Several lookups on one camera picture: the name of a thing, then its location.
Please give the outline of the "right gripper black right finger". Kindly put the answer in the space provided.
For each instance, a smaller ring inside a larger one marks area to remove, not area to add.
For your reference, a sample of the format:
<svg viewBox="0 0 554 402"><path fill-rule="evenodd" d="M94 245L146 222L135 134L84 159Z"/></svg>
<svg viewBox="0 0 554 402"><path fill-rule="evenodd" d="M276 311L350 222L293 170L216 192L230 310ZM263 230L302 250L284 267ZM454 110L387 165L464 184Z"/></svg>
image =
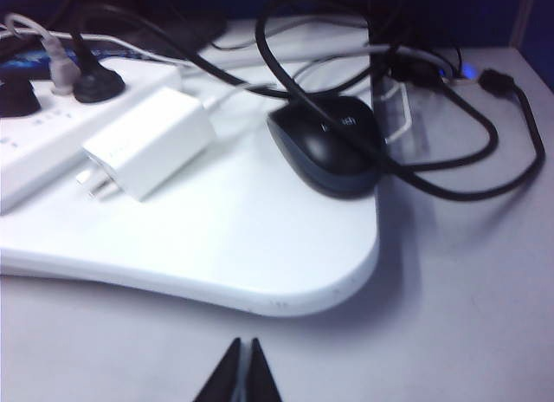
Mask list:
<svg viewBox="0 0 554 402"><path fill-rule="evenodd" d="M254 338L251 343L249 400L255 402L282 401L258 338Z"/></svg>

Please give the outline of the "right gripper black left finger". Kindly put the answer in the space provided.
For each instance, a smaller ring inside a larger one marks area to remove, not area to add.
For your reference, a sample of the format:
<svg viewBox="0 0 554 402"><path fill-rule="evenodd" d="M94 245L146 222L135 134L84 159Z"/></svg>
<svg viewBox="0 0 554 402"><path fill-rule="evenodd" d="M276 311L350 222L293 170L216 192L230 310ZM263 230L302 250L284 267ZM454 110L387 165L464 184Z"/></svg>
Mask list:
<svg viewBox="0 0 554 402"><path fill-rule="evenodd" d="M236 401L241 354L242 341L234 338L193 401Z"/></svg>

